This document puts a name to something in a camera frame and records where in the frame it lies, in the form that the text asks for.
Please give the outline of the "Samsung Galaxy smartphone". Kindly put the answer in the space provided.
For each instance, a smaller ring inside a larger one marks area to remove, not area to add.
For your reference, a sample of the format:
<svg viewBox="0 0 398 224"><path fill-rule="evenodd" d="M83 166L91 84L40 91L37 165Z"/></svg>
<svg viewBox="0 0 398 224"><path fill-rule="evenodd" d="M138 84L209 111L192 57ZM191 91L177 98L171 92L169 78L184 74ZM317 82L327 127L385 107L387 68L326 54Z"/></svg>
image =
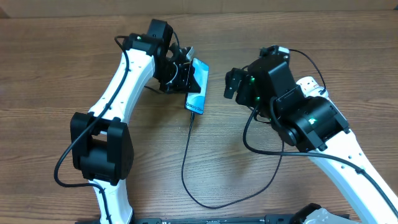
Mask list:
<svg viewBox="0 0 398 224"><path fill-rule="evenodd" d="M190 89L186 95L185 108L194 113L203 114L209 77L209 66L205 62L194 58L190 70L193 71L193 80L190 82Z"/></svg>

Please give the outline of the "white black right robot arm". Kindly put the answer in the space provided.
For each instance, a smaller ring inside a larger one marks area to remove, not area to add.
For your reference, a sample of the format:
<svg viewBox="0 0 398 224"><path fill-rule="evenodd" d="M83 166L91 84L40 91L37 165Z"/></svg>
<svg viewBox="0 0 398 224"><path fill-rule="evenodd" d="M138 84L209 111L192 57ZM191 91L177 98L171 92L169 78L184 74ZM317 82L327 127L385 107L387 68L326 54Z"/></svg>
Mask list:
<svg viewBox="0 0 398 224"><path fill-rule="evenodd" d="M364 223L397 223L397 195L365 156L347 119L311 77L294 80L283 57L260 58L226 74L225 98L268 118L281 140L298 149L336 185Z"/></svg>

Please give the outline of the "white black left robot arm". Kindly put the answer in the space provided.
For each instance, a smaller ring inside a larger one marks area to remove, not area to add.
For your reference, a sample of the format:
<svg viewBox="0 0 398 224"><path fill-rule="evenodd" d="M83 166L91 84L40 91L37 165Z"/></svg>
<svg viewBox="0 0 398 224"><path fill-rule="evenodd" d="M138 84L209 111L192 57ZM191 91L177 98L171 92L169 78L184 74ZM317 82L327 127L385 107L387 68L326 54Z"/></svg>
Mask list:
<svg viewBox="0 0 398 224"><path fill-rule="evenodd" d="M161 92L184 93L186 107L193 111L192 100L205 93L207 78L193 47L181 48L172 42L175 35L167 22L153 19L145 34L117 36L122 54L114 77L89 112L71 119L69 151L85 185L95 190L98 223L134 223L126 187L134 160L128 125L147 82L155 78Z"/></svg>

